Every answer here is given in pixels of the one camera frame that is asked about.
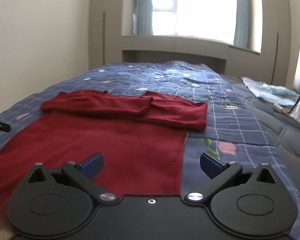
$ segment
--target screw hole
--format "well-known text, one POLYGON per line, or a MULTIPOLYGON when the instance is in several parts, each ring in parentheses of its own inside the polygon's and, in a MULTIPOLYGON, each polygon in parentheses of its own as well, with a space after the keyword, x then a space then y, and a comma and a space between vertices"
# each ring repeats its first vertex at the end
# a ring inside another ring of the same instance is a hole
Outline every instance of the screw hole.
POLYGON ((156 200, 155 199, 148 199, 148 203, 149 204, 154 204, 154 203, 156 203, 156 200))

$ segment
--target blue plaid bedspread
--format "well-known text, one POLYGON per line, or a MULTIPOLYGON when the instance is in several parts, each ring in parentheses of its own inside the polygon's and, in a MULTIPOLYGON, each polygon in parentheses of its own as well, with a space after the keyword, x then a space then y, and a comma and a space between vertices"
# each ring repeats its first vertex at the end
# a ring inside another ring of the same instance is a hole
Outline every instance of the blue plaid bedspread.
POLYGON ((208 181, 200 168, 202 152, 223 162, 237 161, 247 168, 268 162, 297 204, 298 217, 290 235, 300 240, 300 194, 279 151, 274 147, 272 137, 259 120, 244 108, 231 85, 206 65, 191 65, 182 61, 111 64, 60 82, 23 99, 0 114, 0 121, 12 127, 10 133, 0 132, 0 149, 13 135, 41 116, 42 102, 60 91, 78 89, 107 90, 124 96, 140 95, 150 90, 178 95, 194 102, 207 102, 206 130, 189 131, 185 141, 182 195, 208 181))

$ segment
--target window sill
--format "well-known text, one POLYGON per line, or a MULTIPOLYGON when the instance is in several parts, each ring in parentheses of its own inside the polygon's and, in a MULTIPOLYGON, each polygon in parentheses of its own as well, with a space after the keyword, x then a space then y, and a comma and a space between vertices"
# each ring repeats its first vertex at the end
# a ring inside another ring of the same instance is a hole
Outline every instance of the window sill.
POLYGON ((122 36, 123 38, 131 38, 131 37, 134 37, 134 38, 137 38, 137 37, 144 37, 144 38, 147 38, 147 37, 152 37, 155 39, 155 37, 159 37, 159 38, 163 38, 163 37, 166 37, 166 38, 177 38, 177 39, 181 39, 181 40, 185 40, 185 41, 190 41, 190 40, 195 40, 195 41, 204 41, 204 42, 211 42, 213 44, 220 44, 220 45, 226 45, 230 48, 234 48, 234 49, 239 49, 239 50, 243 50, 243 51, 247 51, 247 52, 250 52, 250 53, 254 53, 254 54, 257 54, 257 55, 260 55, 260 52, 257 52, 257 51, 254 51, 254 50, 251 50, 251 49, 245 49, 245 48, 239 48, 239 47, 236 47, 236 46, 233 46, 232 44, 229 44, 227 42, 224 42, 224 41, 218 41, 218 40, 212 40, 212 39, 206 39, 206 38, 200 38, 200 37, 194 37, 194 36, 181 36, 181 35, 123 35, 122 36))

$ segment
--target curtain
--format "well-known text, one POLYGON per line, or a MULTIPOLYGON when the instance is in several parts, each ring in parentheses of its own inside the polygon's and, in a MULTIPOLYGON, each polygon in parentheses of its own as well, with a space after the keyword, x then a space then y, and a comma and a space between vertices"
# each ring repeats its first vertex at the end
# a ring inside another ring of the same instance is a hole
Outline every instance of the curtain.
POLYGON ((137 0, 135 34, 152 35, 152 0, 137 0))
POLYGON ((250 0, 237 0, 237 21, 233 45, 248 48, 250 34, 250 0))

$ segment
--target bed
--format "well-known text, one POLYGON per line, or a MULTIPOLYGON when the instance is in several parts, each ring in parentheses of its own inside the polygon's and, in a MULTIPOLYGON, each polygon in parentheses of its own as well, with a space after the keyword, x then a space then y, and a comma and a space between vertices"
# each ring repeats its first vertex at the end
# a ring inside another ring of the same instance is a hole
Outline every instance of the bed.
POLYGON ((300 124, 286 114, 274 110, 272 103, 255 98, 240 78, 222 76, 233 91, 265 126, 275 139, 275 146, 300 192, 300 124))
POLYGON ((209 180, 200 168, 200 155, 207 152, 223 162, 237 161, 253 168, 268 162, 295 199, 298 217, 290 235, 300 239, 300 193, 276 149, 276 140, 248 111, 230 83, 206 65, 183 61, 164 64, 110 64, 60 82, 16 103, 0 114, 0 121, 11 125, 10 133, 0 132, 0 149, 18 131, 41 116, 40 104, 60 91, 107 90, 114 95, 141 95, 146 90, 179 95, 194 102, 207 102, 204 132, 188 131, 183 154, 181 194, 209 180))

